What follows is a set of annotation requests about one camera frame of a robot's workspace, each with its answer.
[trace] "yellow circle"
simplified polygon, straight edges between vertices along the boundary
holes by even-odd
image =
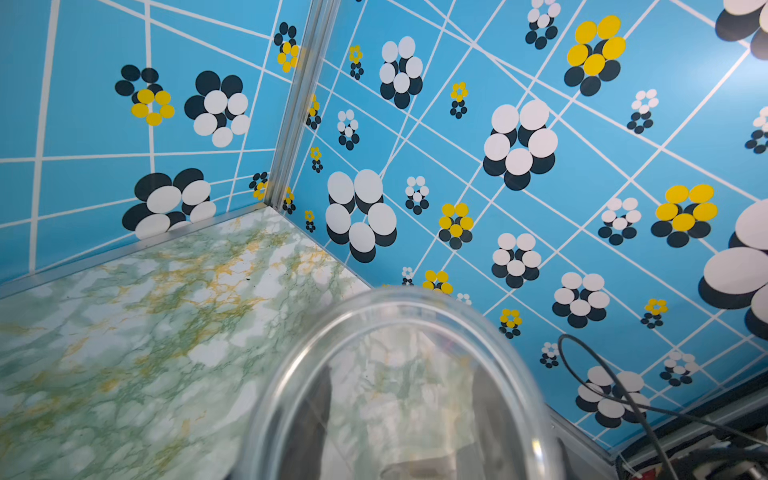
[[[571,47],[571,50],[568,51],[568,64],[570,64],[571,67],[577,67],[578,65],[583,64],[588,56],[589,48],[587,48],[587,45],[574,45]]]
[[[451,225],[451,235],[459,238],[462,233],[464,233],[464,229],[461,227],[461,225]]]
[[[160,105],[168,105],[170,103],[170,94],[165,90],[159,91],[154,96],[154,100]]]
[[[598,25],[598,35],[603,39],[610,38],[619,32],[619,28],[621,28],[621,20],[616,15],[609,15]]]
[[[680,214],[672,219],[672,228],[678,232],[687,232],[694,227],[696,219],[691,214]]]
[[[584,73],[593,77],[603,71],[603,68],[605,68],[605,57],[599,53],[590,55],[584,62]]]
[[[145,88],[144,90],[139,90],[139,93],[136,94],[136,98],[138,98],[141,103],[149,105],[154,100],[154,93],[152,93],[152,90],[147,90]]]
[[[131,107],[131,113],[135,117],[144,118],[149,113],[149,108],[147,108],[147,105],[145,104],[134,104],[134,106]]]
[[[708,222],[717,216],[715,204],[699,204],[694,208],[694,218],[700,222]]]
[[[683,185],[676,185],[667,190],[666,198],[671,204],[682,204],[688,198],[688,189]]]
[[[598,34],[598,26],[594,22],[584,22],[576,28],[576,41],[589,43]]]
[[[690,189],[690,201],[695,204],[703,204],[712,200],[715,196],[715,189],[710,185],[697,185]]]
[[[162,115],[163,118],[172,118],[174,114],[176,114],[176,109],[173,108],[171,105],[163,105],[162,107],[160,107],[160,115]]]
[[[156,127],[159,124],[163,123],[163,116],[158,114],[157,112],[153,112],[147,115],[147,123],[149,125],[152,125],[153,127]]]
[[[467,204],[456,205],[456,214],[460,217],[466,217],[469,215],[469,207],[467,207]]]
[[[616,60],[627,49],[627,41],[622,37],[613,37],[603,45],[603,56],[608,60]]]
[[[675,204],[661,204],[656,209],[656,216],[659,220],[672,220],[677,215],[677,205]]]

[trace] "blue patterned wallpaper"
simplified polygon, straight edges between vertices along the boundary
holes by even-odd
[[[764,4],[343,0],[283,214],[472,305],[619,448],[637,419],[561,333],[665,409],[768,368]]]
[[[309,5],[3,2],[0,282],[263,199]]]

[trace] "metal edge strip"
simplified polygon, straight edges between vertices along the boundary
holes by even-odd
[[[315,92],[323,58],[330,41],[341,0],[313,0],[307,15],[299,64],[293,76],[280,135],[272,160],[270,183],[264,203],[280,212],[304,134],[307,108]]]
[[[31,288],[35,288],[36,286],[43,285],[44,283],[52,282],[53,280],[60,279],[63,276],[72,275],[73,273],[89,269],[93,266],[101,265],[103,263],[116,260],[120,257],[125,257],[126,255],[136,253],[139,250],[144,250],[146,248],[154,247],[155,245],[160,245],[161,243],[165,243],[170,240],[175,240],[185,235],[189,235],[190,233],[197,232],[198,230],[202,230],[203,228],[216,225],[217,223],[232,220],[235,217],[248,214],[255,210],[261,210],[264,207],[266,207],[266,204],[263,203],[248,205],[247,207],[232,210],[226,214],[216,215],[215,217],[211,217],[206,220],[201,220],[190,225],[185,225],[170,232],[161,233],[160,235],[156,235],[154,237],[139,240],[136,243],[131,243],[130,245],[125,245],[124,247],[108,250],[106,252],[99,253],[98,255],[87,257],[81,260],[74,260],[71,263],[65,263],[64,265],[56,266],[49,270],[44,270],[29,276],[24,276],[17,280],[11,280],[10,282],[0,285],[0,299],[6,298],[7,296],[11,296],[19,292],[23,292],[25,290],[29,290]]]

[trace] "transparent plastic container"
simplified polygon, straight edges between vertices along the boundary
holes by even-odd
[[[371,290],[319,318],[256,407],[233,480],[561,480],[525,364],[469,307]]]

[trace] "black cable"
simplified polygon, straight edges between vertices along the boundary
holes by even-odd
[[[605,395],[603,392],[598,392],[598,391],[595,391],[594,389],[590,388],[590,386],[587,385],[587,383],[584,380],[582,380],[581,377],[576,372],[574,372],[574,370],[571,368],[571,366],[568,365],[568,361],[565,359],[565,353],[563,352],[563,340],[564,339],[573,340],[579,346],[581,346],[581,348],[585,349],[587,351],[587,353],[589,353],[592,356],[592,358],[594,358],[600,364],[600,366],[603,367],[603,369],[606,371],[606,373],[611,377],[611,380],[613,380],[616,383],[616,385],[619,386],[620,392],[622,392],[622,393],[624,393],[626,395],[626,399],[627,400],[620,399],[620,398],[615,398],[615,397],[612,397],[612,396],[608,396],[608,395]],[[623,403],[625,405],[632,406],[632,409],[634,410],[635,416],[641,422],[641,424],[643,425],[644,429],[646,429],[646,432],[648,432],[648,430],[650,429],[651,433],[653,433],[653,429],[650,428],[650,424],[648,424],[648,422],[645,419],[645,417],[640,413],[639,409],[637,408],[637,404],[632,399],[632,397],[627,394],[627,390],[624,388],[624,385],[621,384],[621,381],[619,381],[618,377],[616,377],[616,375],[614,374],[613,370],[611,370],[611,367],[609,367],[603,361],[603,359],[593,349],[591,349],[586,343],[582,342],[577,337],[572,336],[572,335],[568,335],[567,333],[564,333],[563,335],[560,335],[560,338],[558,339],[558,350],[560,352],[560,359],[563,361],[563,365],[565,365],[565,368],[569,371],[569,373],[576,380],[578,380],[578,382],[580,384],[582,384],[583,386],[587,387],[592,392],[597,393],[599,396],[601,396],[603,398],[613,400],[614,402]],[[732,429],[729,426],[721,425],[719,423],[710,422],[709,420],[705,420],[705,419],[702,419],[702,418],[694,416],[694,415],[688,415],[687,413],[680,413],[680,412],[675,412],[673,410],[659,409],[659,408],[656,408],[656,407],[645,406],[645,405],[643,405],[642,408],[645,409],[645,410],[650,410],[652,412],[659,412],[659,413],[664,413],[666,415],[672,415],[672,416],[680,417],[682,419],[690,420],[691,422],[701,423],[701,424],[713,427],[715,429],[723,430],[724,432],[728,432],[728,433],[730,433],[732,435],[736,435],[736,436],[742,437],[742,438],[747,439],[747,440],[749,440],[751,442],[758,443],[758,444],[764,445],[764,446],[768,446],[768,442],[764,442],[763,440],[756,439],[756,438],[752,437],[751,435],[747,435],[744,432],[739,432],[738,430]],[[658,453],[660,453],[659,459],[662,461],[662,463],[664,463],[665,467],[670,468],[671,474],[674,475],[674,470],[671,469],[671,465],[669,463],[669,458],[667,457],[666,453],[662,449],[661,444],[659,443],[658,438],[656,437],[656,435],[655,434],[653,434],[653,435],[649,434],[648,438],[650,439],[650,442],[654,445],[654,448],[656,449],[656,451]],[[620,462],[617,461],[616,465],[617,465],[616,471],[617,471],[617,473],[620,473],[621,472]]]

